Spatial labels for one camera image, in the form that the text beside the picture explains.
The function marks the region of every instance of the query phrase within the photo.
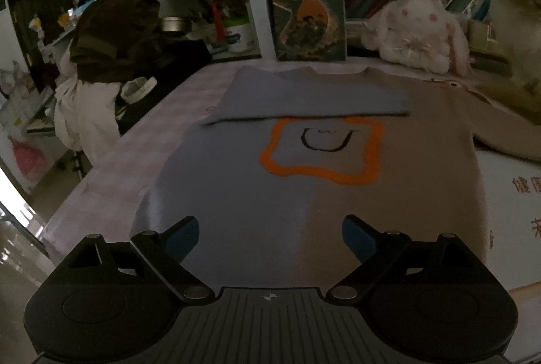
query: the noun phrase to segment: shelf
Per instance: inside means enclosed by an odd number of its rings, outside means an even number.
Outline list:
[[[56,45],[56,44],[58,44],[59,42],[63,41],[65,38],[67,38],[67,36],[73,34],[74,30],[75,30],[75,27],[71,28],[70,30],[64,31],[60,36],[58,36],[54,41],[52,41],[48,45]]]
[[[261,52],[259,51],[258,47],[255,47],[254,49],[244,51],[242,53],[231,53],[230,51],[217,53],[213,55],[211,63],[230,62],[232,60],[257,59],[260,57]]]

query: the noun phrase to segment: white container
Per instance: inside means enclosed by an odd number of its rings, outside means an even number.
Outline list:
[[[227,27],[226,35],[231,53],[244,53],[255,48],[254,26],[251,23]]]

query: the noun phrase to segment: floor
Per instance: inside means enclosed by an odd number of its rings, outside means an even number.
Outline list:
[[[72,156],[71,151],[67,152],[56,166],[49,170],[30,195],[29,205],[37,213],[36,218],[42,225],[48,223],[79,183],[78,174],[72,171],[75,167],[74,162],[71,161]],[[88,173],[92,166],[85,155],[82,160],[83,168]]]
[[[26,302],[53,265],[9,223],[0,221],[0,364],[30,364],[36,352],[26,334]]]

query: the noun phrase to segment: bed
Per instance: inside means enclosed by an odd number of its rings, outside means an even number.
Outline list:
[[[55,264],[87,234],[102,234],[108,242],[128,240],[148,185],[179,147],[188,127],[215,109],[242,65],[278,72],[307,63],[254,59],[214,64],[177,87],[121,138],[53,215],[42,239]],[[346,64],[309,65],[318,73],[354,73],[371,66],[391,74],[434,77],[379,59],[350,58]],[[468,86],[473,82],[457,80]],[[486,264],[510,291],[520,312],[506,357],[526,362],[541,353],[537,334],[541,331],[541,263],[537,260],[541,256],[541,166],[487,149],[479,149],[477,155],[490,232]]]

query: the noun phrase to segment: plush bunny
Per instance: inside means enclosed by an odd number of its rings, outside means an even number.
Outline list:
[[[456,18],[439,0],[397,0],[365,23],[361,41],[383,60],[435,74],[466,76],[470,50]]]

